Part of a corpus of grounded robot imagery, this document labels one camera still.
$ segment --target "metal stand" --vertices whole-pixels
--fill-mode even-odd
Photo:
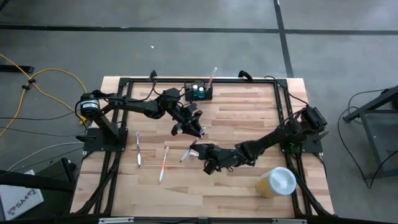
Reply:
[[[192,78],[189,80],[182,80],[182,79],[174,79],[174,78],[156,78],[156,81],[158,83],[183,83],[183,82],[194,82],[194,81],[199,81],[201,80],[200,78]],[[127,85],[127,96],[130,96],[132,93],[132,85],[133,83],[150,83],[147,78],[121,78],[119,80],[119,89],[118,93],[121,94],[123,92],[123,88]],[[214,83],[246,83],[248,82],[245,79],[215,79],[213,80]],[[264,84],[271,84],[274,87],[274,93],[275,93],[275,98],[277,102],[277,110],[279,114],[279,121],[282,122],[284,120],[284,115],[283,115],[283,109],[282,109],[282,100],[281,100],[281,95],[279,93],[279,86],[276,82],[276,80],[254,80],[253,82],[250,83],[257,83],[258,85],[264,85]],[[287,94],[287,91],[284,91],[283,93],[285,102],[287,104],[287,109],[288,109],[288,114],[292,114],[292,107],[290,104],[290,98]],[[118,117],[118,110],[114,111],[113,114],[113,121],[117,120]],[[122,121],[124,123],[122,126],[125,128],[126,121],[127,121],[127,111],[123,111],[123,118]],[[114,161],[111,165],[111,167],[108,170],[108,164],[109,164],[109,159],[110,159],[110,154],[115,153]],[[113,205],[113,199],[114,199],[114,192],[116,190],[116,179],[118,176],[118,168],[119,168],[119,162],[121,159],[121,154],[123,152],[110,152],[110,151],[105,151],[105,157],[104,157],[104,163],[103,163],[103,169],[101,172],[101,178],[99,182],[99,186],[97,189],[94,191],[93,195],[90,197],[90,199],[85,203],[85,205],[77,212],[75,213],[70,213],[70,214],[65,214],[65,215],[60,215],[60,216],[46,216],[46,217],[37,217],[37,218],[30,218],[30,219],[24,219],[24,220],[13,220],[13,221],[8,221],[6,223],[15,223],[15,224],[22,224],[22,223],[56,223],[56,224],[62,224],[62,223],[74,223],[74,224],[80,224],[80,223],[147,223],[147,222],[158,222],[160,221],[168,221],[168,223],[319,223],[321,220],[322,223],[379,223],[379,222],[371,222],[371,221],[364,221],[364,220],[349,220],[349,219],[344,219],[344,218],[338,218],[335,216],[331,215],[311,215],[311,206],[309,204],[309,200],[313,198],[313,195],[308,194],[304,196],[304,201],[305,201],[305,214],[303,214],[300,211],[299,207],[299,201],[297,198],[297,193],[294,192],[292,194],[292,204],[293,204],[293,209],[294,209],[294,214],[295,218],[211,218],[211,217],[112,217],[111,212],[112,212],[112,205]],[[289,153],[284,153],[285,155],[285,160],[287,165],[292,164],[291,156]],[[301,157],[297,157],[297,165],[299,167],[299,175],[298,176],[303,176],[303,169],[300,169],[302,167],[302,161]],[[107,203],[106,207],[104,208],[104,212],[101,211],[101,202],[102,196],[103,196],[103,190],[105,186],[107,186],[107,183],[110,182],[110,188],[108,192],[108,198],[107,198]],[[303,180],[301,182],[302,186],[305,186],[305,181]],[[92,214],[87,214],[92,207],[95,207],[94,213]]]
[[[20,67],[26,73],[33,73],[35,70],[35,67],[32,66],[18,65],[18,67]],[[0,65],[0,72],[20,73],[21,71],[13,65]]]
[[[354,120],[355,118],[361,118],[363,127],[366,132],[366,136],[368,137],[368,141],[370,143],[370,147],[373,151],[374,157],[376,159],[377,165],[380,166],[383,161],[387,159],[391,155],[393,151],[398,149],[390,149],[388,147],[380,147],[381,144],[384,146],[384,142],[378,141],[377,134],[375,130],[370,128],[369,125],[369,117],[372,114],[398,114],[398,110],[376,110],[379,107],[385,105],[386,103],[392,101],[394,98],[398,97],[398,86],[395,86],[384,93],[380,94],[380,96],[376,97],[374,100],[366,103],[362,107],[353,111],[349,115],[343,117],[343,120],[347,123]],[[383,166],[381,167],[378,175],[375,178],[381,177],[391,177],[398,175],[398,169],[394,168],[392,162],[387,160]],[[366,175],[367,179],[372,179],[373,175]]]

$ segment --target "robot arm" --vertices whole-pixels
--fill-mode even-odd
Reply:
[[[99,99],[106,99],[108,105],[100,109]],[[180,106],[180,92],[176,88],[163,91],[154,100],[136,100],[115,93],[105,94],[99,90],[92,93],[85,93],[80,98],[80,113],[90,121],[94,121],[104,132],[105,136],[118,136],[116,123],[110,122],[105,114],[111,110],[121,109],[142,113],[148,118],[159,119],[167,112],[177,124],[172,128],[172,135],[179,130],[182,133],[200,137],[201,126],[199,118],[202,111],[197,110],[197,105],[192,103],[188,106]]]
[[[307,106],[290,116],[286,123],[280,124],[273,132],[258,140],[238,143],[235,149],[222,149],[214,144],[195,144],[190,148],[199,153],[198,158],[205,161],[204,171],[211,175],[214,170],[221,172],[222,167],[254,166],[267,148],[280,142],[302,145],[308,135],[324,131],[326,124],[317,108]]]

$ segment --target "wooden tabletop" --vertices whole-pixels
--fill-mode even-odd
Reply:
[[[117,92],[119,79],[104,77],[101,91]],[[308,100],[303,79],[289,78],[287,81],[291,94]],[[160,92],[182,86],[183,83],[158,83],[156,90]],[[213,86],[211,101],[196,102],[203,111],[200,124],[206,127],[204,140],[198,141],[198,144],[214,143],[233,149],[236,143],[259,139],[279,124],[272,85],[214,83]],[[135,83],[132,97],[145,98],[151,87],[151,83]],[[290,100],[293,111],[304,106],[293,98]],[[222,172],[207,175],[203,172],[203,161],[189,158],[179,163],[195,138],[186,134],[172,136],[170,131],[175,124],[168,114],[153,120],[143,114],[129,113],[129,137],[126,151],[122,153],[112,216],[294,217],[291,196],[264,198],[255,189],[256,179],[261,174],[278,166],[286,166],[279,145],[266,149],[255,167],[234,167],[233,172],[223,169]],[[141,168],[137,166],[136,131],[140,132]],[[169,146],[170,151],[164,178],[159,184],[165,146]],[[83,161],[71,212],[81,208],[98,186],[103,157],[103,152],[94,152]],[[333,213],[321,162],[312,154],[304,154],[302,160],[309,189],[324,208]],[[102,208],[107,195],[108,189],[104,191]],[[299,190],[298,199],[304,212]]]

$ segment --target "concrete floor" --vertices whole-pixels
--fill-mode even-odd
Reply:
[[[394,0],[280,0],[286,29],[397,30],[398,1]],[[12,0],[1,22],[79,26],[216,27],[277,29],[272,0]],[[371,190],[338,138],[336,122],[350,96],[397,85],[397,36],[287,35],[294,77],[304,78],[311,105],[329,122],[323,140],[324,161],[335,213],[341,217],[398,222],[398,178],[377,179]],[[0,30],[0,53],[36,71],[63,68],[78,75],[89,90],[100,88],[105,75],[209,75],[235,77],[246,70],[254,77],[286,77],[279,34],[43,32]],[[40,75],[39,86],[69,105],[82,90],[67,75]],[[0,74],[1,116],[13,116],[25,76]],[[361,95],[361,105],[377,96]],[[20,117],[49,118],[68,113],[62,105],[29,91]],[[6,120],[0,120],[5,126]],[[55,121],[18,120],[12,128],[52,134],[82,131],[74,116]],[[365,172],[376,164],[357,124],[342,124],[341,132]],[[0,138],[0,169],[52,144],[76,141],[8,130]],[[24,164],[76,149],[55,148]],[[68,155],[80,166],[81,152]],[[41,170],[45,162],[34,166]]]

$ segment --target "cable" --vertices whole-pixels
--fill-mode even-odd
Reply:
[[[369,185],[368,182],[366,181],[365,175],[363,174],[363,171],[362,171],[361,167],[360,167],[359,164],[356,162],[356,159],[355,159],[354,156],[352,155],[351,151],[348,149],[348,147],[347,147],[347,145],[345,144],[345,142],[344,142],[344,140],[343,140],[343,137],[341,136],[341,133],[340,133],[340,120],[341,120],[341,118],[343,117],[344,113],[347,112],[347,111],[348,111],[349,109],[351,109],[351,108],[357,108],[357,107],[355,107],[355,106],[350,106],[349,108],[345,109],[345,110],[341,113],[341,115],[339,116],[339,118],[338,118],[338,120],[337,120],[337,131],[338,131],[338,135],[339,135],[339,137],[340,137],[340,139],[341,139],[341,142],[342,142],[343,145],[344,145],[344,148],[347,150],[348,154],[349,154],[349,155],[351,156],[351,158],[354,160],[356,166],[358,167],[358,169],[359,169],[359,171],[360,171],[360,173],[361,173],[361,176],[362,176],[363,181],[365,182],[366,186],[370,189],[370,188],[372,187],[374,178],[376,177],[376,174],[379,172],[379,170],[381,169],[381,167],[384,165],[384,163],[385,163],[388,159],[390,159],[390,158],[391,158],[395,153],[397,153],[398,151],[393,152],[390,156],[388,156],[388,157],[380,164],[380,166],[377,168],[377,170],[376,170],[375,173],[373,174],[373,177],[372,177],[372,179],[371,179],[371,183],[370,183],[370,185]]]
[[[362,91],[362,92],[359,92],[359,93],[354,94],[354,95],[349,99],[349,101],[348,101],[348,113],[349,113],[349,114],[351,113],[351,111],[349,110],[349,108],[351,107],[351,101],[353,100],[353,98],[354,98],[355,96],[358,96],[358,95],[363,94],[363,93],[374,93],[374,92],[384,91],[384,90],[385,90],[385,88],[382,89],[382,90]],[[356,121],[355,119],[354,119],[353,121],[354,121],[354,123],[362,124],[362,122]]]
[[[64,71],[64,70],[58,69],[58,68],[49,68],[49,69],[45,69],[45,70],[39,71],[39,72],[33,74],[33,75],[30,77],[30,76],[28,76],[28,74],[26,74],[26,72],[23,71],[23,69],[21,69],[16,63],[14,63],[12,60],[8,59],[8,58],[7,58],[6,56],[4,56],[3,54],[0,54],[0,57],[6,59],[8,62],[10,62],[11,64],[13,64],[15,67],[17,67],[29,80],[30,80],[31,78],[34,78],[36,75],[41,74],[41,73],[43,73],[43,72],[47,72],[47,71],[51,71],[51,70],[56,70],[56,71],[59,71],[59,72],[64,72],[64,73],[69,74],[69,75],[73,76],[74,78],[76,78],[76,79],[80,82],[80,84],[82,85],[83,89],[86,91],[86,87],[84,86],[83,82],[81,82],[81,80],[80,80],[79,78],[77,78],[76,75],[74,75],[74,74],[72,74],[72,73],[70,73],[70,72],[67,72],[67,71]],[[65,102],[63,102],[62,100],[59,100],[58,98],[56,98],[56,97],[54,97],[54,96],[52,96],[52,95],[49,95],[48,93],[43,92],[35,83],[32,83],[32,84],[33,84],[33,86],[36,87],[36,89],[37,89],[41,94],[43,94],[43,95],[45,95],[45,96],[47,96],[47,97],[49,97],[49,98],[51,98],[51,99],[53,99],[53,100],[55,100],[55,101],[61,103],[61,104],[63,104],[63,105],[66,106],[68,109],[70,109],[71,111],[73,111],[73,109],[72,109],[70,106],[68,106]],[[19,114],[19,112],[20,112],[20,110],[21,110],[21,106],[22,106],[22,102],[23,102],[24,97],[25,97],[25,93],[26,93],[26,89],[24,89],[24,90],[22,91],[22,95],[21,95],[21,98],[20,98],[20,100],[19,100],[19,105],[18,105],[17,111],[16,111],[16,113],[15,113],[15,115],[14,115],[14,118],[16,118],[16,117],[18,116],[18,114]],[[15,121],[15,119],[12,119],[12,120],[7,124],[6,129],[4,129],[4,130],[0,133],[0,137],[6,132],[6,130],[11,126],[11,124],[12,124],[14,121]]]
[[[326,179],[328,178],[328,173],[326,172],[326,165],[325,162],[323,161],[323,159],[317,154],[317,153],[313,153],[314,156],[318,157],[318,159],[321,161],[322,165],[323,165],[323,170],[325,171],[325,176]]]
[[[68,71],[65,71],[65,70],[63,70],[63,69],[59,69],[59,68],[47,68],[47,69],[41,70],[41,71],[39,71],[39,72],[36,72],[34,75],[31,76],[31,78],[34,78],[34,77],[36,77],[37,75],[40,75],[41,73],[49,72],[49,71],[63,72],[63,73],[66,73],[66,74],[72,76],[73,78],[75,78],[75,80],[77,80],[77,81],[80,83],[81,87],[83,87],[84,91],[87,93],[86,86],[83,84],[83,82],[82,82],[76,75],[74,75],[74,74],[72,74],[72,73],[70,73],[70,72],[68,72]]]
[[[59,118],[64,118],[70,114],[73,114],[74,111],[64,114],[62,116],[57,116],[55,118],[14,118],[14,117],[0,117],[0,119],[23,119],[23,120],[30,120],[30,121],[51,121],[51,120],[55,120],[55,119],[59,119]]]
[[[301,113],[302,111],[303,111],[303,109],[298,110],[298,111],[292,113],[290,116],[288,116],[286,119],[284,119],[284,120],[275,128],[275,130],[278,129],[279,127],[281,127],[288,119],[292,118],[292,117],[293,117],[294,115],[296,115],[296,114]]]
[[[141,100],[134,100],[133,102],[138,103],[138,102],[143,102],[143,101],[148,100],[148,98],[151,96],[152,92],[155,91],[155,86],[156,86],[156,81],[154,80],[154,82],[152,83],[152,89],[150,90],[150,92],[147,95],[147,97],[145,97],[144,99],[141,99]]]
[[[290,94],[290,93],[289,93],[289,89],[288,89],[286,86],[280,84],[280,82],[279,82],[275,77],[270,76],[270,75],[267,75],[267,76],[265,76],[264,78],[268,78],[268,77],[269,77],[269,78],[273,78],[273,79],[280,85],[280,87],[282,87],[284,90],[286,90],[286,92],[287,92],[287,94],[289,94],[289,96],[291,96],[292,98],[295,98],[296,100],[299,100],[299,101],[305,103],[305,105],[307,105],[307,106],[310,106],[306,101],[303,101],[302,99],[300,99],[300,98],[298,98],[298,97],[296,97],[296,96]]]
[[[11,172],[18,172],[18,171],[23,170],[23,169],[26,169],[26,168],[28,168],[28,167],[31,167],[31,166],[34,166],[34,165],[37,165],[37,164],[41,164],[41,163],[43,163],[43,162],[45,162],[45,161],[49,161],[49,160],[51,160],[51,159],[54,159],[54,158],[63,156],[63,155],[65,155],[65,154],[69,154],[69,153],[71,153],[71,152],[75,152],[75,151],[80,150],[80,149],[83,149],[83,148],[82,148],[82,147],[79,147],[79,148],[77,148],[77,149],[74,149],[74,150],[71,150],[71,151],[68,151],[68,152],[64,152],[64,153],[62,153],[62,154],[59,154],[59,155],[57,155],[57,156],[53,156],[53,157],[51,157],[51,158],[42,160],[42,161],[40,161],[40,162],[35,162],[35,163],[33,163],[33,164],[29,164],[28,166],[24,166],[24,167],[22,167],[22,168],[20,168],[20,169],[14,170],[14,171],[8,171],[8,170],[7,170],[8,172],[6,172],[6,173],[3,174],[3,175],[0,175],[0,177],[2,177],[2,176],[4,176],[4,175],[7,175],[7,174],[9,174],[9,173],[11,173]]]
[[[160,93],[156,92],[155,86],[153,87],[153,91],[156,93],[156,95],[159,95],[159,96],[162,96],[162,95],[163,95],[163,96],[169,96],[169,97],[172,97],[172,98],[175,98],[175,99],[180,99],[181,97],[185,96],[185,94],[187,94],[187,92],[193,91],[193,90],[188,90],[188,91],[186,91],[185,93],[181,94],[179,97],[170,96],[170,95],[167,95],[167,94],[164,94],[164,93],[160,94]]]
[[[76,136],[76,135],[81,134],[81,133],[83,133],[83,132],[86,131],[86,130],[84,130],[84,131],[79,132],[79,133],[77,133],[77,134],[58,135],[58,134],[37,133],[37,132],[34,132],[34,131],[25,131],[25,130],[20,130],[20,129],[15,129],[15,128],[7,128],[7,127],[3,127],[3,126],[0,126],[0,128],[4,128],[4,130],[5,130],[5,129],[9,129],[9,130],[11,130],[11,131],[18,131],[18,132],[30,133],[30,134],[40,134],[40,135],[53,136],[53,137],[63,137],[63,138],[65,138],[65,137]]]
[[[81,100],[77,101],[77,103],[75,104],[75,110],[74,110],[73,112],[75,112],[76,117],[80,119],[81,123],[82,123],[83,126],[85,127],[85,130],[87,131],[87,126],[86,126],[86,124],[85,124],[85,120],[83,120],[83,116],[77,114],[77,105],[78,105],[79,103],[81,103]]]
[[[37,152],[32,153],[31,155],[29,155],[29,156],[27,156],[27,157],[21,159],[20,161],[16,162],[14,165],[12,165],[10,168],[8,168],[7,171],[11,170],[14,166],[20,164],[21,162],[24,162],[25,160],[29,159],[30,157],[36,155],[37,153],[40,153],[40,152],[42,152],[42,151],[44,151],[44,150],[47,150],[47,149],[51,149],[51,148],[53,148],[53,147],[66,146],[66,145],[70,145],[70,144],[84,144],[84,143],[83,143],[83,142],[66,142],[66,143],[55,144],[55,145],[53,145],[53,146],[45,147],[45,148],[43,148],[43,149],[40,149],[40,150],[37,151]]]

